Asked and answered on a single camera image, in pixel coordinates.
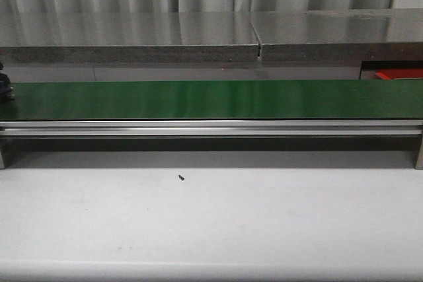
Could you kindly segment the red mushroom push button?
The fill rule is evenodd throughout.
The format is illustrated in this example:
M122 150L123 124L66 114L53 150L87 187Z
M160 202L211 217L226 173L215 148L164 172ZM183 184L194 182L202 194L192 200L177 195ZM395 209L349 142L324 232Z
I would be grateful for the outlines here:
M0 103L4 104L15 99L13 94L13 87L11 86L10 78L3 72L3 63L0 63Z

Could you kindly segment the grey stone counter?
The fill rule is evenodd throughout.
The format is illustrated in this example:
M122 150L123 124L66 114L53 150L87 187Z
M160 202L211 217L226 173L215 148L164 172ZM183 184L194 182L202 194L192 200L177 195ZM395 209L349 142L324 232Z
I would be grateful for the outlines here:
M15 83L374 79L422 65L422 10L1 15Z

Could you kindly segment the green conveyor belt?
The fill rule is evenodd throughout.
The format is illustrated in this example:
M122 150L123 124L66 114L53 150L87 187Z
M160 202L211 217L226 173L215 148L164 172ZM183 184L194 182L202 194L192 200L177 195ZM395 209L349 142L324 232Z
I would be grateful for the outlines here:
M5 121L417 120L420 80L17 83Z

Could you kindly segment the red tray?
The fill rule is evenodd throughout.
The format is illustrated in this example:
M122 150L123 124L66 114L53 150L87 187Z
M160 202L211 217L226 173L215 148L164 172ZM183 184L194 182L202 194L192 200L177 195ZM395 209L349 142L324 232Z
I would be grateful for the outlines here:
M423 68L380 69L375 72L375 75L383 80L422 80Z

